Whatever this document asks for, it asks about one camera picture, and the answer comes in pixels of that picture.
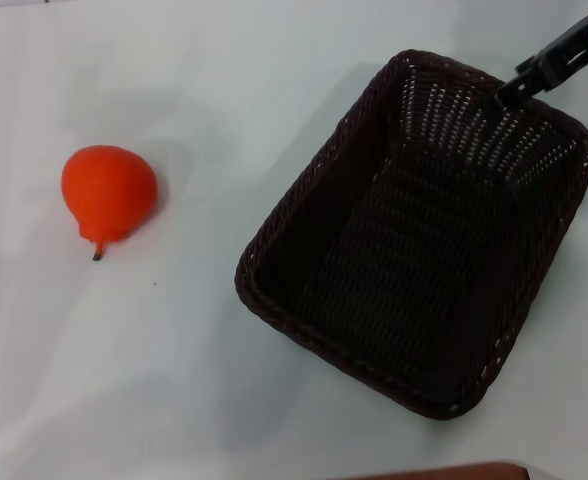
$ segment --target brown object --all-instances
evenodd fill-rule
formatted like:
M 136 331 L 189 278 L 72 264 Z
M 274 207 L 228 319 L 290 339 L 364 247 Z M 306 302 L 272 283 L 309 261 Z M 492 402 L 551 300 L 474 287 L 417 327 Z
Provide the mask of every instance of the brown object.
M 394 57 L 236 271 L 263 320 L 427 417 L 481 400 L 588 185 L 578 121 L 535 101 L 486 124 L 501 84 L 432 53 Z
M 527 470 L 512 463 L 495 462 L 463 467 L 408 472 L 354 480 L 528 480 Z

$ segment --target wicker basket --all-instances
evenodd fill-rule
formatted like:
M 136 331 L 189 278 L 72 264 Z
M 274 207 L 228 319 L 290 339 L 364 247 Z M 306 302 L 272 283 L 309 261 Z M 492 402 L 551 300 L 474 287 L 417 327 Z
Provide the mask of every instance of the wicker basket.
M 535 101 L 486 123 L 501 84 L 432 53 L 394 57 L 236 272 L 272 327 L 426 417 L 481 400 L 588 185 L 578 121 Z

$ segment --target black clamp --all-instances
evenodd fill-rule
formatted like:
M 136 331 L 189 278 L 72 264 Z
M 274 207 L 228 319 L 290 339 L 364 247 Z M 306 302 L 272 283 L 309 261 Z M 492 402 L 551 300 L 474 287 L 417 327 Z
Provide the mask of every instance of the black clamp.
M 516 110 L 537 93 L 558 87 L 586 65 L 588 16 L 516 67 L 518 76 L 494 92 L 487 110 L 494 116 Z

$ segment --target white surface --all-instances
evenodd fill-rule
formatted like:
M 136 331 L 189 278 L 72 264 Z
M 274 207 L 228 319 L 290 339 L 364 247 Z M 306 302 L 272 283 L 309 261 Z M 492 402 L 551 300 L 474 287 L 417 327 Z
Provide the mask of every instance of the white surface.
M 588 199 L 463 418 L 416 416 L 238 301 L 236 262 L 405 48 L 507 78 L 569 0 L 121 0 L 0 9 L 0 479 L 304 479 L 518 459 L 588 480 Z M 546 96 L 588 126 L 588 70 Z M 163 211 L 100 263 L 59 192 L 130 148 Z
M 65 2 L 67 0 L 50 0 L 51 3 L 54 2 Z M 0 0 L 0 7 L 4 7 L 7 5 L 26 5 L 28 3 L 46 3 L 45 0 Z

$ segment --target toy fruit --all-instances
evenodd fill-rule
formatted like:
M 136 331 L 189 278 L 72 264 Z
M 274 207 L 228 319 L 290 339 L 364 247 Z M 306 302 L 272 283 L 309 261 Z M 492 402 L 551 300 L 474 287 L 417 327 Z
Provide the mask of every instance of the toy fruit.
M 93 260 L 105 245 L 118 242 L 150 214 L 157 199 L 156 176 L 135 153 L 119 147 L 83 148 L 63 168 L 61 190 L 83 238 L 96 243 Z

